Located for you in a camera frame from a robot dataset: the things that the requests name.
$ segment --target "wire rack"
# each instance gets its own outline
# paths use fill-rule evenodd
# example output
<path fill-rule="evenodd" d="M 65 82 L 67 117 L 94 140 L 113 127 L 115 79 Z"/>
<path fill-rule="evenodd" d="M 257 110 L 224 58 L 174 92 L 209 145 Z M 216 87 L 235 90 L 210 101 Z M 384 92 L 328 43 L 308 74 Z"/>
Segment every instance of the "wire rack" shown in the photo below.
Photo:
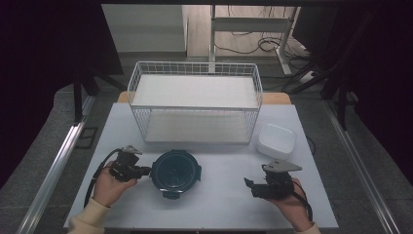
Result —
<path fill-rule="evenodd" d="M 128 100 L 147 142 L 249 143 L 262 87 L 251 63 L 140 61 Z"/>

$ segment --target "human hand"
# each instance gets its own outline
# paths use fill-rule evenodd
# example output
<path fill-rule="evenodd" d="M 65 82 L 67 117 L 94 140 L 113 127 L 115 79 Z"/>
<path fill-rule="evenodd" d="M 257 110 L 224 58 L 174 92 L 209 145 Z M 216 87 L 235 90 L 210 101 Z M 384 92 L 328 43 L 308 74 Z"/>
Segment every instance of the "human hand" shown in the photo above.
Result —
<path fill-rule="evenodd" d="M 128 182 L 121 182 L 114 178 L 109 173 L 112 163 L 113 161 L 110 161 L 102 169 L 94 186 L 94 200 L 105 207 L 112 206 L 128 188 L 137 184 L 136 178 L 132 178 Z"/>
<path fill-rule="evenodd" d="M 301 197 L 305 198 L 304 191 L 300 188 L 300 180 L 298 180 L 298 178 L 293 178 L 292 181 L 294 182 L 294 191 Z M 281 200 L 266 200 L 273 203 L 280 209 L 282 215 L 291 223 L 295 231 L 305 231 L 313 226 L 309 220 L 307 210 L 304 205 L 292 195 Z"/>

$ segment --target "gray carpet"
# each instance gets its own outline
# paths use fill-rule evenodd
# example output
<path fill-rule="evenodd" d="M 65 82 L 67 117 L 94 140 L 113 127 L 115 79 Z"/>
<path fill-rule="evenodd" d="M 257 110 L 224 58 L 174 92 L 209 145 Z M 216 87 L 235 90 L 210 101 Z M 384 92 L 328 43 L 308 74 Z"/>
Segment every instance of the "gray carpet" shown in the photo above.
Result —
<path fill-rule="evenodd" d="M 122 64 L 125 77 L 116 77 L 127 84 L 135 62 L 140 60 L 190 60 L 206 61 L 205 58 L 165 58 L 123 55 Z M 264 77 L 264 89 L 278 91 L 287 81 L 282 77 L 281 68 L 275 59 L 262 58 L 221 58 L 225 62 L 255 62 L 260 75 Z M 62 228 L 88 164 L 94 153 L 98 137 L 104 127 L 113 102 L 120 93 L 116 88 L 96 79 L 100 93 L 96 97 L 92 114 L 86 128 L 96 129 L 96 139 L 89 142 L 81 139 L 75 149 L 55 192 L 45 209 L 35 233 L 65 233 Z M 357 177 L 349 156 L 334 130 L 327 111 L 319 97 L 321 85 L 312 87 L 298 95 L 291 96 L 296 105 L 306 135 L 314 142 L 310 146 L 316 150 L 315 161 L 319 168 L 333 212 L 340 228 L 324 229 L 322 233 L 386 233 L 376 215 L 363 187 Z M 71 87 L 56 93 L 55 107 L 42 132 L 33 142 L 23 161 L 12 177 L 0 191 L 0 233 L 16 233 L 28 207 L 36 195 L 45 175 L 72 124 L 73 102 Z M 351 136 L 367 170 L 388 206 L 394 214 L 400 233 L 413 233 L 413 189 L 404 178 L 392 158 L 378 143 L 375 137 L 364 127 L 354 113 L 354 108 L 347 109 L 348 133 Z M 107 230 L 107 233 L 128 233 L 127 231 Z M 292 233 L 282 230 L 275 233 Z"/>

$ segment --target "white plastic container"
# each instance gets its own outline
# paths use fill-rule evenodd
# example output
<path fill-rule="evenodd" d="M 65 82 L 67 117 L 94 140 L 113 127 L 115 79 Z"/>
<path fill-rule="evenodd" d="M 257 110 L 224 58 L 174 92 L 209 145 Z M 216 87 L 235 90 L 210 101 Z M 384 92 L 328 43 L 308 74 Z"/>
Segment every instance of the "white plastic container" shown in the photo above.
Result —
<path fill-rule="evenodd" d="M 296 138 L 292 130 L 267 124 L 261 129 L 256 147 L 265 155 L 285 160 L 293 151 Z"/>

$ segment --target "sleeve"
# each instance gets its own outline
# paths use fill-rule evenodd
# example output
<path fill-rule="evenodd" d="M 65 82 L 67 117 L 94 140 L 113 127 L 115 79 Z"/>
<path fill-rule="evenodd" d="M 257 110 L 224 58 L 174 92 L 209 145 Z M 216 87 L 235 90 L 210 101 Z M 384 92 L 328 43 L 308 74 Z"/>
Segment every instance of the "sleeve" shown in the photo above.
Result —
<path fill-rule="evenodd" d="M 303 232 L 295 232 L 295 234 L 321 234 L 321 233 L 319 232 L 319 227 L 317 226 L 317 224 L 313 222 L 313 226 L 310 229 L 305 230 Z"/>
<path fill-rule="evenodd" d="M 103 234 L 103 220 L 109 208 L 100 205 L 93 198 L 85 209 L 69 220 L 69 234 Z"/>

